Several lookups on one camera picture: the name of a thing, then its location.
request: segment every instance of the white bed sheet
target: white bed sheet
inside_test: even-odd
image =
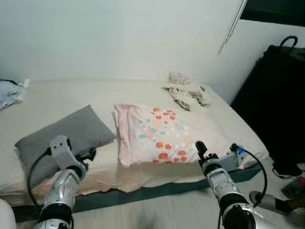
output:
[[[14,152],[14,144],[22,137],[53,123],[88,104],[114,132],[115,103],[135,103],[147,106],[181,109],[168,92],[161,89],[164,82],[156,81],[62,81],[34,83],[23,103],[0,112],[0,198],[12,206],[29,204],[24,188],[24,173]],[[209,86],[212,98],[211,114],[232,142],[243,145],[259,159],[268,155],[262,141],[242,118]],[[254,163],[248,160],[245,167]],[[117,188],[133,191],[140,187],[155,187],[169,182],[195,182],[203,178],[198,165],[142,164],[123,168],[118,163],[115,140],[97,150],[97,155],[80,186],[83,194]],[[48,191],[51,180],[33,190],[38,200]]]

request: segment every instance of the pillowcase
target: pillowcase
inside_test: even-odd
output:
[[[15,144],[26,173],[36,159],[45,152],[49,141],[57,135],[67,136],[70,139],[73,154],[81,156],[115,139],[115,135],[88,105],[20,139]],[[52,177],[58,170],[59,167],[54,159],[51,156],[45,156],[35,167],[30,186],[37,186],[45,179]]]
[[[123,166],[149,163],[197,162],[197,141],[219,157],[229,152],[230,141],[209,110],[198,114],[159,107],[116,104],[120,133],[119,159]]]

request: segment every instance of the gray floor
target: gray floor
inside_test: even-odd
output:
[[[286,199],[280,189],[291,179],[277,178],[271,171],[272,160],[262,162],[269,179],[267,192]],[[239,183],[240,191],[248,197],[253,190],[262,190],[263,174]],[[282,229],[304,229],[305,209],[298,209],[289,216],[257,208],[269,221]],[[215,229],[219,208],[210,188],[172,195],[125,205],[96,209],[73,214],[75,229]],[[18,229],[30,228],[31,223],[19,223]]]

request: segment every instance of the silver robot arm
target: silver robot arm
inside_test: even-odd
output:
[[[225,229],[276,229],[277,227],[264,219],[246,198],[240,193],[228,174],[239,167],[245,160],[245,153],[234,151],[225,157],[216,154],[204,157],[207,151],[203,142],[197,142],[199,164],[207,177],[213,193],[218,199],[220,214]]]
[[[61,172],[45,197],[39,223],[33,229],[71,229],[75,196],[88,165],[75,158],[66,136],[51,140],[50,149]],[[92,153],[83,159],[93,160],[95,152]]]

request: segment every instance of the black bag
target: black bag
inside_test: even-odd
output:
[[[283,46],[288,39],[292,47]],[[297,41],[269,46],[231,104],[288,170],[305,162],[305,48],[295,48]]]

